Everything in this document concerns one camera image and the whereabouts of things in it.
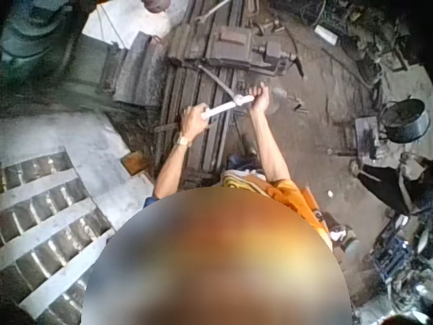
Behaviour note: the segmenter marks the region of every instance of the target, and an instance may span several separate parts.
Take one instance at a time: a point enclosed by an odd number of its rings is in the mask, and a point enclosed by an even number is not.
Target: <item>man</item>
[[[413,159],[424,168],[423,173],[415,180],[406,176],[405,165]],[[400,215],[433,215],[433,161],[403,152],[401,165],[391,167],[374,167],[352,161],[352,174],[373,193],[379,200]]]
[[[331,248],[332,243],[326,226],[319,222],[312,207],[307,204],[305,197],[291,180],[288,166],[269,128],[265,116],[269,105],[269,88],[261,83],[260,87],[251,88],[249,92],[255,97],[250,109],[250,117],[265,175],[258,173],[257,170],[251,171],[245,168],[228,170],[222,174],[221,185],[257,192],[286,205],[303,217]],[[184,111],[179,140],[161,169],[154,196],[146,200],[145,207],[158,199],[176,193],[188,145],[208,126],[208,122],[200,116],[206,108],[206,104],[199,104],[188,107]]]

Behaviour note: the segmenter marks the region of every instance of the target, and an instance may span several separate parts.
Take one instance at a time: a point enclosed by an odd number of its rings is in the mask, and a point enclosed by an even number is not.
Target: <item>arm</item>
[[[413,154],[412,152],[403,152],[401,154],[400,160],[403,164],[405,164],[409,159],[413,159],[423,168],[428,168],[433,165],[433,161],[431,161],[430,159],[424,158],[423,156],[419,156],[417,154]]]
[[[250,95],[256,97],[250,110],[250,116],[266,178],[268,181],[290,179],[289,169],[273,138],[265,116],[265,110],[269,105],[269,88],[261,83],[260,87],[250,89]]]
[[[206,104],[200,104],[188,107],[183,112],[180,137],[184,137],[188,143],[192,143],[196,136],[208,126],[208,121],[200,116],[205,108],[207,108]],[[187,146],[175,144],[158,175],[154,196],[164,198],[177,192],[186,152]]]

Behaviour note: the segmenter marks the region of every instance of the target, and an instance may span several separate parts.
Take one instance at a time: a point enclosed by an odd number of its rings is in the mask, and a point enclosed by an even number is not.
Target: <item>metal scrap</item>
[[[194,19],[195,22],[199,22],[200,24],[203,24],[206,19],[209,18],[210,15],[212,15],[216,10],[224,6],[226,3],[230,2],[230,0],[222,0],[220,3],[218,3],[216,6],[214,6],[212,9],[210,9],[208,12],[206,12],[204,15],[198,16]]]

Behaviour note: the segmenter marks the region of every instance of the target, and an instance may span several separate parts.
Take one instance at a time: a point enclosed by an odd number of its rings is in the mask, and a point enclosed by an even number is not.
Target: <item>black bucket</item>
[[[388,139],[396,144],[414,142],[426,134],[430,118],[421,100],[396,102],[383,110],[379,118]]]

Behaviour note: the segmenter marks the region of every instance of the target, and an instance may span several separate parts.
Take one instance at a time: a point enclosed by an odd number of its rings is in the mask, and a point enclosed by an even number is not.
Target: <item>cable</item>
[[[96,13],[97,13],[97,19],[99,20],[99,29],[100,29],[100,31],[101,31],[101,38],[102,38],[102,41],[106,41],[106,39],[105,39],[105,37],[104,37],[104,29],[102,28],[102,19],[101,19],[101,14],[99,13],[99,10],[98,10],[98,8],[97,8],[97,6],[96,6]]]
[[[116,30],[116,27],[114,27],[110,17],[108,16],[106,10],[104,9],[104,7],[101,5],[102,11],[104,12],[104,14],[107,16],[108,22],[110,23],[111,27],[113,28],[114,32],[116,33],[119,41],[122,43],[123,47],[126,49],[127,47],[125,46],[125,44],[123,43],[122,37],[120,37],[119,33]]]

